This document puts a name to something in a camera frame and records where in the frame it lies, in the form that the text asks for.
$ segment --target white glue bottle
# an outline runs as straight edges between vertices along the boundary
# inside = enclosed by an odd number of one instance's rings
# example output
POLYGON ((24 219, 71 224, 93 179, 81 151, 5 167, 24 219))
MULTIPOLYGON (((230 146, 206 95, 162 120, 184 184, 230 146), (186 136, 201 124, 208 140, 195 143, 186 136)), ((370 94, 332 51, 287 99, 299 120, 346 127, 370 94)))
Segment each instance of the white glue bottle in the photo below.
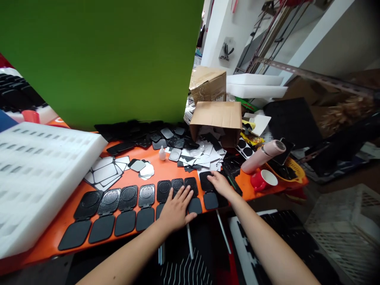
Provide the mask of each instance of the white glue bottle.
POLYGON ((158 157, 160 158, 160 160, 165 160, 166 159, 166 153, 165 153, 165 150, 163 148, 163 146, 161 146, 159 152, 158 152, 158 157))

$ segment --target hand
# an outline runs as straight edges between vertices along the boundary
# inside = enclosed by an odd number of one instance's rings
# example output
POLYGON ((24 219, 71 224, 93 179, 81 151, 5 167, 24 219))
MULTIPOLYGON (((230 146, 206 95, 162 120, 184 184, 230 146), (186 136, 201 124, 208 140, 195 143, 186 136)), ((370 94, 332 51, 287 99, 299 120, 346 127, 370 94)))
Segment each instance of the hand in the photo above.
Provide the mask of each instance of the hand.
POLYGON ((218 171, 211 171, 211 175, 207 176, 207 179, 214 185, 215 189, 220 195, 226 198, 228 201, 235 197, 237 194, 231 185, 228 183, 227 179, 218 171))
POLYGON ((183 228, 197 216, 196 213, 186 215, 187 206, 193 193, 193 190, 190 191, 190 186, 187 186, 186 189, 182 186, 173 198, 173 188, 170 189, 169 197, 157 220, 163 223, 170 233, 183 228))

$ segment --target person's left hand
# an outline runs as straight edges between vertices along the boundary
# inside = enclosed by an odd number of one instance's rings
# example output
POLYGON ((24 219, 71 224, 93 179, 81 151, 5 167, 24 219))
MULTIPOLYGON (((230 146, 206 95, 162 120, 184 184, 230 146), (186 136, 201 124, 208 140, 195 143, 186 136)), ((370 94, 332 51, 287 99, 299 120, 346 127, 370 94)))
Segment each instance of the person's left hand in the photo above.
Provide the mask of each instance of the person's left hand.
POLYGON ((169 232, 174 232, 183 228, 191 222, 196 216, 196 213, 186 215, 187 206, 193 196, 193 190, 190 191, 190 186, 186 189, 182 186, 175 197, 173 198, 173 188, 170 189, 169 197, 162 209, 158 222, 163 224, 169 232))

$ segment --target yellow basket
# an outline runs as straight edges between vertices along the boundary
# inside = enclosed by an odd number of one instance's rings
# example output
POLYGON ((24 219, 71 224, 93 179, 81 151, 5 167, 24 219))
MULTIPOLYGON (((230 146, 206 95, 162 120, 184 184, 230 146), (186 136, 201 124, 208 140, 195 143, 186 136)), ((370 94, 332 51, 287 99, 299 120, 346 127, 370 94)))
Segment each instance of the yellow basket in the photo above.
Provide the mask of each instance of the yellow basket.
POLYGON ((292 180, 287 180, 287 179, 284 179, 282 178, 281 176, 279 176, 267 163, 263 164, 262 166, 260 166, 261 169, 266 169, 266 170, 269 170, 270 172, 272 172, 278 180, 280 181, 285 181, 285 182, 297 182, 297 183, 300 183, 302 184, 302 179, 304 177, 306 177, 306 174, 305 174, 305 171, 303 170, 302 167, 300 167, 293 159, 291 159, 290 157, 288 157, 285 161, 285 166, 287 167, 290 167, 291 169, 294 170, 294 172, 296 173, 297 175, 297 178, 294 178, 292 180))

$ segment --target white foam tray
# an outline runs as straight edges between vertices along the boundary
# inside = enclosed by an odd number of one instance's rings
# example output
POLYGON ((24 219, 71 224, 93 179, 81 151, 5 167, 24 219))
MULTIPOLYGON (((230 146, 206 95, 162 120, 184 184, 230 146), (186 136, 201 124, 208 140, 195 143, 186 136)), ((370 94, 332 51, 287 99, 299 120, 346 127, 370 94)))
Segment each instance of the white foam tray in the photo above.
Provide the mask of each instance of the white foam tray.
POLYGON ((227 84, 227 93, 239 98, 282 98, 288 87, 227 84))
POLYGON ((35 244, 106 145, 99 134, 28 122, 0 133, 0 258, 35 244))
POLYGON ((227 84, 243 84, 243 85, 268 85, 280 86, 284 77, 263 74, 235 74, 227 75, 227 84))

